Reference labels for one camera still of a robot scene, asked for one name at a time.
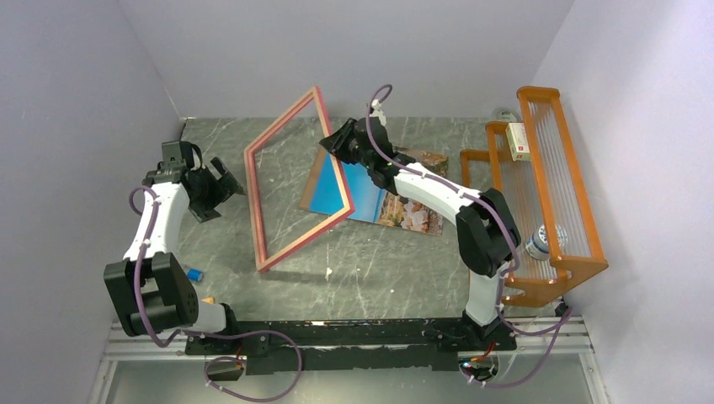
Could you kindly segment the brown frame backing board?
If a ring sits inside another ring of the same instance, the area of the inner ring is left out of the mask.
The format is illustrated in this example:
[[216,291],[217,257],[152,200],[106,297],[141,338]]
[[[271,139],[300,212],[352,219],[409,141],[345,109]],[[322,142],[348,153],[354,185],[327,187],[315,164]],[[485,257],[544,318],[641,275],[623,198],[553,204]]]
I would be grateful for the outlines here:
[[306,185],[303,189],[303,193],[299,202],[298,207],[302,210],[309,210],[312,198],[317,186],[318,179],[322,172],[322,166],[324,164],[327,152],[320,146],[317,148],[317,153],[312,167],[308,173]]

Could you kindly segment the seaside landscape photo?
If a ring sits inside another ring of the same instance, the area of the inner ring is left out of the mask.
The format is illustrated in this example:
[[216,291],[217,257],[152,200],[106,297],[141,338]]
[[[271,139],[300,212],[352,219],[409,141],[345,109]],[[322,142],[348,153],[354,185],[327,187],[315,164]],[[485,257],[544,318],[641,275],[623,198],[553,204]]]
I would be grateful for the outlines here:
[[[343,168],[354,200],[355,211],[350,216],[352,220],[435,236],[442,234],[444,219],[441,215],[422,203],[379,189],[372,183],[366,168],[359,164],[343,164]],[[327,154],[309,211],[332,215],[342,207],[337,181]]]

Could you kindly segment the pink wooden picture frame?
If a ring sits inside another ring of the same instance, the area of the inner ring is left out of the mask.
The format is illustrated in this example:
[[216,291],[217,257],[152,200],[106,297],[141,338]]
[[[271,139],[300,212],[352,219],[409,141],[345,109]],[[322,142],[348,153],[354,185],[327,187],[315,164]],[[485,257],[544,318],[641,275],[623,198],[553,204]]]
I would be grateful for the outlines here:
[[322,91],[320,87],[313,86],[297,99],[282,115],[275,119],[258,137],[248,143],[243,151],[243,160],[248,182],[247,194],[253,233],[255,264],[256,269],[260,273],[269,271],[277,263],[282,262],[317,237],[332,230],[338,223],[347,219],[348,216],[355,211],[354,200],[349,190],[343,165],[336,157],[330,157],[338,185],[338,194],[343,203],[343,207],[280,249],[277,253],[270,255],[268,252],[268,243],[265,240],[264,234],[263,210],[260,203],[255,155],[273,135],[289,123],[290,120],[295,118],[295,116],[310,103],[316,105],[317,117],[319,118],[323,135],[329,136],[332,133],[332,127],[329,124],[327,107],[324,103]]

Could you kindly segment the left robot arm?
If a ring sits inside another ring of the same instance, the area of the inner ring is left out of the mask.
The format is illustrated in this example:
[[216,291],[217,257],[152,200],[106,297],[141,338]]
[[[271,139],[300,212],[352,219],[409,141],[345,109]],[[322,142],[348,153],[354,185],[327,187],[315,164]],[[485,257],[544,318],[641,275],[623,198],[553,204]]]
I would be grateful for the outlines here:
[[229,354],[241,342],[240,329],[226,305],[198,297],[175,253],[185,213],[199,223],[216,219],[217,206],[245,190],[220,158],[205,163],[194,143],[164,142],[162,154],[137,187],[144,198],[139,226],[122,260],[106,266],[105,286],[128,336],[204,333],[211,347]]

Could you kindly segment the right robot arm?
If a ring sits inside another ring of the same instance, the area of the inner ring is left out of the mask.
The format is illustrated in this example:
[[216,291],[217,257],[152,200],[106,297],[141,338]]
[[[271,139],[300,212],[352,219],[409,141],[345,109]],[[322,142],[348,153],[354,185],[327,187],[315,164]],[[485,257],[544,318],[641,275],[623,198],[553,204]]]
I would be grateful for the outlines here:
[[396,150],[377,118],[350,119],[320,146],[342,163],[364,167],[372,183],[433,210],[456,228],[461,261],[470,270],[464,341],[486,348],[501,326],[504,278],[520,232],[503,194],[458,185]]

